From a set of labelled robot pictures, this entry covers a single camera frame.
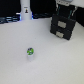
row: metal part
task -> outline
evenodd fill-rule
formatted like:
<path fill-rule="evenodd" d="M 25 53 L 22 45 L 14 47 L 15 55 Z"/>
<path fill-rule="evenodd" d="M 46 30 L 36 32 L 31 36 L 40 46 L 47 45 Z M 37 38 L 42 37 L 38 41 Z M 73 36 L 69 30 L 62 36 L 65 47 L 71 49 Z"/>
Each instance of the metal part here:
<path fill-rule="evenodd" d="M 74 13 L 76 12 L 77 9 L 78 9 L 78 7 L 75 6 L 75 10 L 73 11 L 72 16 L 74 15 Z"/>
<path fill-rule="evenodd" d="M 64 34 L 63 33 L 60 33 L 60 32 L 56 32 L 56 35 L 60 38 L 63 38 Z"/>
<path fill-rule="evenodd" d="M 66 23 L 58 21 L 58 26 L 62 28 L 66 28 Z"/>
<path fill-rule="evenodd" d="M 66 1 L 66 0 L 56 0 L 57 4 L 61 4 L 61 5 L 65 5 L 65 6 L 69 6 L 70 2 Z"/>

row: small toy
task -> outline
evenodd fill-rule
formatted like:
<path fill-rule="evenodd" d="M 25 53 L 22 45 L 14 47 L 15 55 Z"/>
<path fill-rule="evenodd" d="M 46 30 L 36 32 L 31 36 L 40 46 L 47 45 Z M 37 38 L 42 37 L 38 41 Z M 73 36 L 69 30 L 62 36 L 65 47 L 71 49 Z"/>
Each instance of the small toy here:
<path fill-rule="evenodd" d="M 33 48 L 28 48 L 27 54 L 28 54 L 28 59 L 29 59 L 29 61 L 32 61 L 33 58 L 34 58 L 34 57 L 33 57 L 34 49 L 33 49 Z"/>

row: green object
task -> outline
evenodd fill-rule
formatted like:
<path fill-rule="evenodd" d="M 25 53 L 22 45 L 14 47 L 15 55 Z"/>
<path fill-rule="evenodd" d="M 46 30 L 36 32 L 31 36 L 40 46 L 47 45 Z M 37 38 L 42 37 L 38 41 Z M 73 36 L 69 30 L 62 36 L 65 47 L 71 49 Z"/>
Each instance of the green object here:
<path fill-rule="evenodd" d="M 28 53 L 28 55 L 32 55 L 34 53 L 34 49 L 33 48 L 29 48 L 27 50 L 27 53 Z"/>

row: black device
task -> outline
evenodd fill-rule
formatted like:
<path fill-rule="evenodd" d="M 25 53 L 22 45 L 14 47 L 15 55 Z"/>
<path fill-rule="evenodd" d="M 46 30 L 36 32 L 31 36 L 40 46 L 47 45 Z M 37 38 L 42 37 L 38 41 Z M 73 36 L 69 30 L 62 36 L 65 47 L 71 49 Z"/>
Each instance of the black device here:
<path fill-rule="evenodd" d="M 76 23 L 75 6 L 58 4 L 55 14 L 52 16 L 50 32 L 58 37 L 70 40 Z"/>

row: black machine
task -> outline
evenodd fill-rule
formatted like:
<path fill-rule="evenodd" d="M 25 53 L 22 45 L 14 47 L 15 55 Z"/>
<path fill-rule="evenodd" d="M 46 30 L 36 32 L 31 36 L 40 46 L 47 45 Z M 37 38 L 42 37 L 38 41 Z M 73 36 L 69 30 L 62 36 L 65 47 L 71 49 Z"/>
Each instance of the black machine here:
<path fill-rule="evenodd" d="M 69 5 L 70 0 L 57 0 L 57 10 L 52 16 L 50 32 L 58 37 L 70 40 L 76 23 L 76 7 Z"/>

